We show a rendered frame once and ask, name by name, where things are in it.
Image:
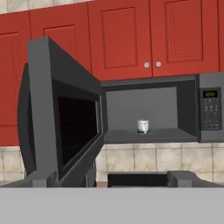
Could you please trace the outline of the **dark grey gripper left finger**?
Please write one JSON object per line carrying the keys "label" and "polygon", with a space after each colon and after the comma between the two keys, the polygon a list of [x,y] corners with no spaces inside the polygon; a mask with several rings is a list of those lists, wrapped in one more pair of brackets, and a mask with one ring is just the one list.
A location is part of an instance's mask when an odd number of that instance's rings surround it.
{"label": "dark grey gripper left finger", "polygon": [[11,182],[9,184],[3,185],[3,187],[57,187],[57,172],[40,172],[34,171],[32,174],[28,175],[22,180]]}

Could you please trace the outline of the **black hob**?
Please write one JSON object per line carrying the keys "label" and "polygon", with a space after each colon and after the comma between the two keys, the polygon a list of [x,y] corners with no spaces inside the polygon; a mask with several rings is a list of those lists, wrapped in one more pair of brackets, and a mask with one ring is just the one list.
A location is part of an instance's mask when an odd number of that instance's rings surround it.
{"label": "black hob", "polygon": [[166,172],[111,172],[108,187],[167,187]]}

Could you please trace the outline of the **white mug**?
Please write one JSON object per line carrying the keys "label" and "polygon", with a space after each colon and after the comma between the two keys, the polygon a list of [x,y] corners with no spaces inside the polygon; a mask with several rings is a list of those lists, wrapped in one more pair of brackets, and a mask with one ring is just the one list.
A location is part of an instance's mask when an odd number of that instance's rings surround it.
{"label": "white mug", "polygon": [[140,119],[137,121],[137,132],[142,134],[147,134],[150,131],[149,121]]}

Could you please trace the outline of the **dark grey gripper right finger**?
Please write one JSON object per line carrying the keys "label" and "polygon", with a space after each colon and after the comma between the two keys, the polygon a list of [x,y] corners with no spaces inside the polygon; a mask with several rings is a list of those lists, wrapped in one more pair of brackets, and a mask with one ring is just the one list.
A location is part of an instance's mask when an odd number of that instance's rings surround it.
{"label": "dark grey gripper right finger", "polygon": [[203,187],[221,187],[219,184],[209,182],[199,178],[191,171],[168,171],[167,172],[169,187],[187,187],[187,188],[203,188]]}

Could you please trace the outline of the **dark grey microwave oven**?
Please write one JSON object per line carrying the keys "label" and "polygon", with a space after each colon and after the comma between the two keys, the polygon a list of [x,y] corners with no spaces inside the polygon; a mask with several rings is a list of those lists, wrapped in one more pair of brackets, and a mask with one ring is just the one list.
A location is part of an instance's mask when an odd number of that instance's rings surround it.
{"label": "dark grey microwave oven", "polygon": [[[224,73],[104,81],[106,144],[224,142]],[[137,121],[149,121],[147,134]]]}

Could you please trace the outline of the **dark grey microwave door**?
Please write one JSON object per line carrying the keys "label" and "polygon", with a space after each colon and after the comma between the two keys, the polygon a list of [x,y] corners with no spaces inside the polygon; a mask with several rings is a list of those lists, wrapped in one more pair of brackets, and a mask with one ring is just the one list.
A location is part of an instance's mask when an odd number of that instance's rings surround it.
{"label": "dark grey microwave door", "polygon": [[50,38],[28,43],[37,172],[60,187],[96,186],[96,157],[107,131],[101,83]]}

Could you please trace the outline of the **red cupboard door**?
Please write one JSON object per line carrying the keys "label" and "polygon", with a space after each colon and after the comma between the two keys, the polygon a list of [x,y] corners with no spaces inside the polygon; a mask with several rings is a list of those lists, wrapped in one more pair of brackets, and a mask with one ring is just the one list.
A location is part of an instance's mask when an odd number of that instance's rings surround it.
{"label": "red cupboard door", "polygon": [[30,39],[27,11],[0,15],[0,146],[18,145],[18,90]]}
{"label": "red cupboard door", "polygon": [[150,0],[150,26],[154,76],[219,69],[217,0]]}
{"label": "red cupboard door", "polygon": [[152,76],[150,0],[94,0],[88,15],[92,73],[98,80]]}
{"label": "red cupboard door", "polygon": [[219,64],[224,72],[224,0],[218,0]]}
{"label": "red cupboard door", "polygon": [[88,4],[76,3],[29,12],[31,37],[50,37],[91,71]]}

